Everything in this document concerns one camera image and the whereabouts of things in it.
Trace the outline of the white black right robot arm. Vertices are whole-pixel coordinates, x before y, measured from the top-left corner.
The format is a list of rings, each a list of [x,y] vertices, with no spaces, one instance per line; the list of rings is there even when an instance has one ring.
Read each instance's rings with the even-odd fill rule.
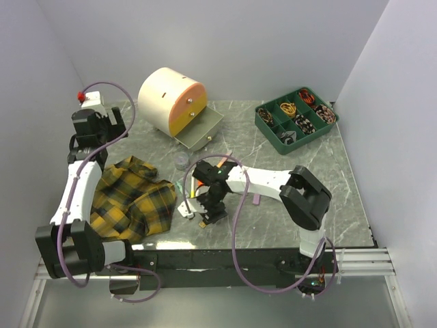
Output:
[[[326,245],[324,220],[332,200],[331,192],[306,168],[297,165],[291,171],[272,171],[239,166],[225,161],[221,167],[202,160],[193,176],[208,187],[195,198],[190,210],[200,213],[204,226],[227,216],[223,202],[229,193],[252,193],[282,202],[292,221],[299,228],[299,263],[307,272],[323,264]]]

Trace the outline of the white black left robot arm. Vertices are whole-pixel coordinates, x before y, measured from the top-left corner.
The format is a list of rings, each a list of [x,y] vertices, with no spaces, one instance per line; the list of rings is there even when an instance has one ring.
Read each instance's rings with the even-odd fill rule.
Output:
[[[53,279],[99,273],[112,264],[122,275],[137,265],[127,240],[106,241],[91,227],[91,205],[108,152],[107,142],[124,135],[126,126],[118,107],[115,121],[93,109],[72,114],[75,133],[70,138],[68,180],[60,205],[50,223],[36,230],[36,243],[48,275]]]

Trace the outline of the small green stapler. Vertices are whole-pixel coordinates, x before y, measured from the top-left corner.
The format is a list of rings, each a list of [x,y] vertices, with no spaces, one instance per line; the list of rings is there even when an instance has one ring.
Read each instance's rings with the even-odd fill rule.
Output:
[[[178,188],[178,191],[179,191],[181,194],[184,194],[184,193],[185,193],[184,188],[182,187],[182,183],[181,183],[180,181],[177,181],[177,182],[175,183],[175,185],[176,185],[176,187]]]

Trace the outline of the round beige drawer cabinet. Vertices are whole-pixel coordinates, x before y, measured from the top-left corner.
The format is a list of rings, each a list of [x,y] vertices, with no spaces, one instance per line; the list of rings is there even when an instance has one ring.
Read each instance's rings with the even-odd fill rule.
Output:
[[[208,106],[202,83],[170,68],[159,68],[143,82],[137,108],[154,128],[191,151],[212,141],[223,120]]]

